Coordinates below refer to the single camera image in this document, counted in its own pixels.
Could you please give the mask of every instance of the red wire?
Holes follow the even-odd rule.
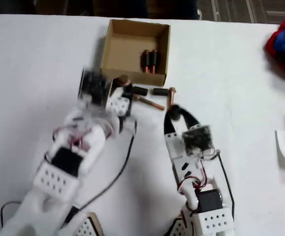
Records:
[[[183,182],[184,182],[186,179],[188,179],[188,178],[194,178],[195,180],[197,180],[197,181],[199,182],[199,184],[194,185],[194,188],[199,188],[199,187],[200,187],[201,182],[200,182],[200,180],[199,180],[196,176],[186,176],[186,177],[183,178],[182,181],[179,182],[179,184],[177,185],[177,191],[178,191],[178,192],[179,192],[179,190],[180,190],[180,188],[181,188]]]
[[[202,172],[203,172],[203,175],[204,175],[204,178],[205,178],[205,182],[204,182],[203,184],[201,184],[201,181],[200,181],[200,179],[199,179],[198,177],[196,177],[196,176],[186,176],[184,179],[182,179],[182,181],[180,181],[180,182],[178,183],[178,185],[177,185],[177,191],[178,191],[178,192],[179,192],[179,190],[180,190],[180,188],[181,188],[183,182],[184,182],[186,179],[188,179],[188,178],[194,178],[194,179],[198,182],[197,184],[194,184],[194,182],[192,183],[192,185],[193,185],[193,187],[194,187],[195,189],[199,189],[199,188],[204,188],[204,187],[206,187],[207,182],[208,182],[208,177],[207,177],[207,173],[206,173],[205,167],[204,167],[203,164],[202,164],[202,161],[200,161],[200,163],[201,163],[201,166],[202,166]]]

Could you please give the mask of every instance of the wire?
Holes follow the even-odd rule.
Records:
[[[137,131],[137,121],[135,120],[134,123],[134,128],[135,128],[135,133]],[[82,210],[84,210],[88,205],[90,205],[91,203],[93,203],[96,199],[98,199],[99,197],[101,197],[107,190],[109,190],[114,183],[119,179],[119,177],[122,175],[122,173],[124,172],[124,169],[128,163],[129,160],[129,156],[130,156],[130,152],[131,152],[131,147],[133,144],[133,140],[134,140],[134,136],[135,134],[132,136],[129,147],[128,147],[128,151],[127,151],[127,156],[125,159],[125,162],[122,166],[122,168],[120,169],[120,171],[118,172],[118,174],[116,175],[116,177],[109,183],[109,185],[107,185],[102,191],[100,191],[95,197],[91,198],[88,202],[86,202],[82,207],[79,208],[78,212],[81,212]]]
[[[201,185],[201,181],[196,177],[196,176],[186,176],[185,178],[183,178],[177,185],[177,191],[179,192],[183,182],[186,180],[186,179],[189,179],[189,178],[194,178],[196,181],[197,181],[197,185],[194,185],[194,188],[199,188],[200,185]]]
[[[20,201],[10,201],[10,202],[6,202],[5,204],[2,205],[2,207],[0,209],[1,228],[3,228],[3,209],[9,204],[21,204],[21,202]]]
[[[206,187],[207,181],[208,181],[208,177],[207,177],[207,173],[206,173],[205,167],[204,167],[203,164],[202,164],[202,161],[200,161],[200,163],[201,163],[201,166],[202,166],[202,172],[203,172],[204,179],[205,179],[204,183],[201,184],[200,179],[199,179],[198,177],[196,177],[196,176],[186,176],[185,178],[183,178],[183,179],[178,183],[178,185],[177,185],[177,191],[178,191],[178,192],[179,192],[179,190],[180,190],[180,188],[181,188],[183,182],[184,182],[186,179],[189,179],[189,178],[193,178],[193,179],[195,179],[195,181],[197,182],[196,184],[194,184],[194,182],[192,183],[192,185],[193,185],[193,187],[194,187],[195,189],[201,189],[201,188]]]
[[[204,188],[207,185],[208,178],[207,178],[206,170],[205,170],[205,168],[204,168],[204,166],[202,164],[202,160],[200,160],[200,163],[201,163],[201,166],[202,166],[203,175],[205,177],[205,183],[203,185],[201,185],[200,188]]]

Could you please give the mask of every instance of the red fabric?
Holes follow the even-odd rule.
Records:
[[[281,25],[279,26],[278,31],[274,32],[271,35],[270,39],[266,43],[265,49],[273,57],[276,57],[276,51],[274,50],[274,43],[276,41],[276,38],[277,38],[278,34],[281,33],[284,29],[285,29],[285,21],[283,21],[281,23]]]
[[[278,34],[281,33],[284,29],[285,29],[285,21],[281,23],[279,29],[271,35],[270,39],[266,43],[265,50],[274,58],[277,55],[276,51],[274,50],[274,43],[276,41]],[[280,68],[285,71],[285,64],[283,62],[278,62],[278,64]]]

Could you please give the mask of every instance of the copper bolt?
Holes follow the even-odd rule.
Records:
[[[152,50],[152,52],[150,53],[150,65],[151,65],[151,73],[155,74],[156,73],[156,66],[158,63],[158,52],[157,50]]]
[[[168,109],[170,109],[171,106],[174,104],[174,93],[176,93],[176,89],[170,87],[168,89]]]
[[[164,109],[165,109],[164,106],[161,106],[160,104],[155,103],[155,102],[153,102],[153,101],[150,101],[150,100],[148,100],[148,99],[145,99],[145,98],[143,98],[143,97],[141,97],[141,96],[139,96],[139,95],[137,95],[137,94],[134,94],[134,95],[133,95],[133,98],[134,98],[135,101],[143,102],[143,103],[148,104],[148,105],[150,105],[150,106],[153,106],[153,107],[155,107],[155,108],[157,108],[157,109],[159,109],[159,110],[161,110],[161,111],[164,111]]]
[[[142,64],[143,64],[143,72],[149,73],[149,64],[150,64],[150,52],[149,50],[145,50],[142,54]]]
[[[155,73],[156,73],[156,66],[155,66],[155,65],[153,65],[153,66],[151,67],[151,73],[152,73],[152,74],[155,74]]]

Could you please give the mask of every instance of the floor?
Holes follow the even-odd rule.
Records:
[[[0,13],[96,15],[123,17],[124,0],[0,0]],[[173,0],[146,0],[149,17],[172,19]],[[279,24],[285,20],[285,0],[198,0],[202,19],[222,22]]]
[[[279,24],[285,0],[198,0],[203,20]]]

